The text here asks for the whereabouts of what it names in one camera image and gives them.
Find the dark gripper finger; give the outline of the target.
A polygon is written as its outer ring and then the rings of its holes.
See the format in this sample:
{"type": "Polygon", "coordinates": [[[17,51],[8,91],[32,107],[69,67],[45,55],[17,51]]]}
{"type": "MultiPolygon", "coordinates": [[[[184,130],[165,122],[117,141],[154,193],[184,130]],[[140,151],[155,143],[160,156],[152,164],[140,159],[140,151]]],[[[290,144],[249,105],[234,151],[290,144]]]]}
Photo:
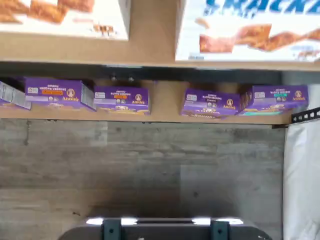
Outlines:
{"type": "Polygon", "coordinates": [[[102,222],[103,240],[122,240],[123,228],[120,218],[106,218],[102,222]]]}
{"type": "Polygon", "coordinates": [[[230,224],[227,221],[212,220],[210,222],[211,240],[229,240],[230,224]]]}

